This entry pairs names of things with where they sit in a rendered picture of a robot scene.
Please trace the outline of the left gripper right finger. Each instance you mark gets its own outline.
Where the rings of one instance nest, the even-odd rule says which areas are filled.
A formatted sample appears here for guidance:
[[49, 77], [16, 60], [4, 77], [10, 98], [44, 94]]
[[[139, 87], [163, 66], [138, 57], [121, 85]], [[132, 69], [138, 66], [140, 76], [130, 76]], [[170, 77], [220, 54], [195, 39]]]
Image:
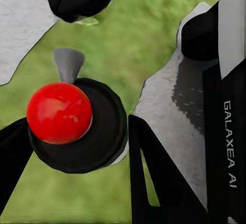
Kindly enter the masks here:
[[[215, 224], [148, 123], [128, 118], [132, 224]], [[141, 152], [160, 203], [148, 201]]]

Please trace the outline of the insectifuge atomizer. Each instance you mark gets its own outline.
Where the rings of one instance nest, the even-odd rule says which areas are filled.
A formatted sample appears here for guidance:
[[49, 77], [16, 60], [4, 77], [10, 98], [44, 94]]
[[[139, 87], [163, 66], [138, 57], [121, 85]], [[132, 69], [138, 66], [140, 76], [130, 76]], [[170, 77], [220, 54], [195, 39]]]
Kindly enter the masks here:
[[129, 149], [120, 97], [102, 82], [77, 78], [87, 58], [70, 48], [52, 57], [60, 82], [38, 89], [27, 106], [33, 151], [49, 167], [85, 174], [120, 162]]

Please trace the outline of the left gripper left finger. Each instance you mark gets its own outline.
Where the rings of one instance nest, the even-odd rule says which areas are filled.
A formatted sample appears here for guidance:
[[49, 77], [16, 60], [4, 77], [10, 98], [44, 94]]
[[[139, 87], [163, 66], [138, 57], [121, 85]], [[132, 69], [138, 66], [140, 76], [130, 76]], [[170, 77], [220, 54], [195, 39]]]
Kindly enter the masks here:
[[33, 151], [27, 118], [0, 130], [0, 216]]

